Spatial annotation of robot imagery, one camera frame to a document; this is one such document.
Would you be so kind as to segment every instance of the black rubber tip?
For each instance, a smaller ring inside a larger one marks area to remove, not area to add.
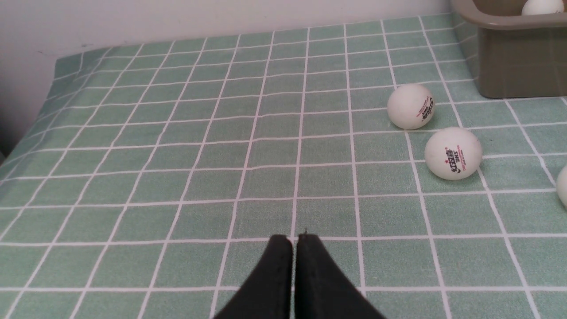
[[[258,264],[216,319],[289,319],[293,246],[272,235]]]
[[[295,262],[296,319],[386,319],[342,273],[317,235],[299,235]]]

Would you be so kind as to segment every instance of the olive green plastic container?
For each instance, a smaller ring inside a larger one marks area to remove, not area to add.
[[[484,97],[567,94],[567,13],[521,16],[525,3],[451,0],[455,34]]]

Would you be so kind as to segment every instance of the ping pong ball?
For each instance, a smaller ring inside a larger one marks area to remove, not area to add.
[[[435,101],[431,92],[420,84],[399,86],[388,99],[388,117],[397,127],[416,129],[433,117]]]
[[[460,127],[441,129],[425,144],[425,164],[440,178],[456,181],[472,175],[483,160],[479,139]]]
[[[557,194],[564,206],[567,207],[567,166],[563,167],[556,181]]]
[[[563,0],[528,0],[522,8],[522,15],[552,14],[564,11]]]

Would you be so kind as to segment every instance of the container rim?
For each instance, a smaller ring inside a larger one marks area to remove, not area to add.
[[[567,27],[567,13],[495,16],[481,12],[473,0],[451,0],[452,8],[465,21],[485,29],[526,30],[536,28]]]

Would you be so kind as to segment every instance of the white wall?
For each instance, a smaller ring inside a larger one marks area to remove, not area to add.
[[[61,56],[447,11],[448,0],[0,0],[0,150],[35,119]]]

